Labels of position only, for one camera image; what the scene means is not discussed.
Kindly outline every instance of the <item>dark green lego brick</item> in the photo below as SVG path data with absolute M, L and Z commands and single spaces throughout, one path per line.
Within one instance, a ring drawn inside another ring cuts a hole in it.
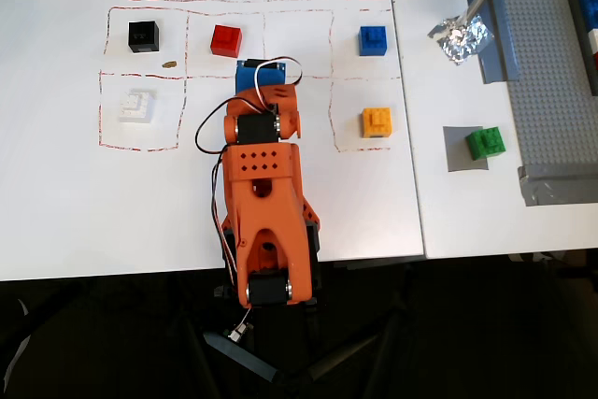
M 467 137 L 467 145 L 474 161 L 505 152 L 505 144 L 498 127 L 474 131 Z

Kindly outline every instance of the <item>yellow lego brick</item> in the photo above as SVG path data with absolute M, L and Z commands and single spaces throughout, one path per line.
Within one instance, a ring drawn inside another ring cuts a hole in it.
M 363 110 L 363 137 L 389 137 L 392 117 L 389 107 L 367 107 Z

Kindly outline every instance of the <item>aluminum foil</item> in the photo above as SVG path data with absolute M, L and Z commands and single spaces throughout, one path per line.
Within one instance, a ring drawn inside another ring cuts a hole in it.
M 461 22 L 460 18 L 445 19 L 428 36 L 439 33 L 442 34 L 437 41 L 440 48 L 456 65 L 483 51 L 494 39 L 479 15 L 469 23 Z

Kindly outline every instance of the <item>blue lego brick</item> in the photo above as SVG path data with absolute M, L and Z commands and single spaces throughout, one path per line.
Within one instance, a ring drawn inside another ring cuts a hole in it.
M 579 6 L 586 23 L 586 31 L 598 28 L 598 0 L 579 0 Z
M 246 89 L 255 87 L 253 77 L 255 67 L 260 60 L 247 60 L 236 62 L 235 93 L 240 93 Z M 284 84 L 286 81 L 286 65 L 284 63 L 274 63 L 276 68 L 262 67 L 258 74 L 258 85 L 274 86 Z
M 360 56 L 384 56 L 386 49 L 386 27 L 362 27 L 359 30 Z

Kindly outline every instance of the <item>white table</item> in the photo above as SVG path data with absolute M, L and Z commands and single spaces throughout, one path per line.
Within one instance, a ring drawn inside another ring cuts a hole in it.
M 0 11 L 0 280 L 223 266 L 209 213 L 214 158 L 193 144 L 234 93 L 235 61 L 209 53 L 215 23 L 243 28 L 241 58 L 304 64 L 298 143 L 320 258 L 423 253 L 394 34 L 384 58 L 356 50 L 360 25 L 392 30 L 390 0 L 0 0 Z M 141 20 L 160 24 L 159 53 L 128 50 L 127 23 Z M 162 69 L 170 60 L 178 67 Z M 134 88 L 163 100 L 156 127 L 115 121 Z M 391 139 L 359 138 L 370 106 L 392 108 Z M 221 148 L 221 118 L 206 147 Z
M 506 85 L 484 85 L 477 59 L 456 67 L 426 36 L 466 0 L 393 1 L 426 256 L 597 247 L 598 205 L 525 206 Z M 500 128 L 506 153 L 488 171 L 449 173 L 443 126 L 479 125 Z

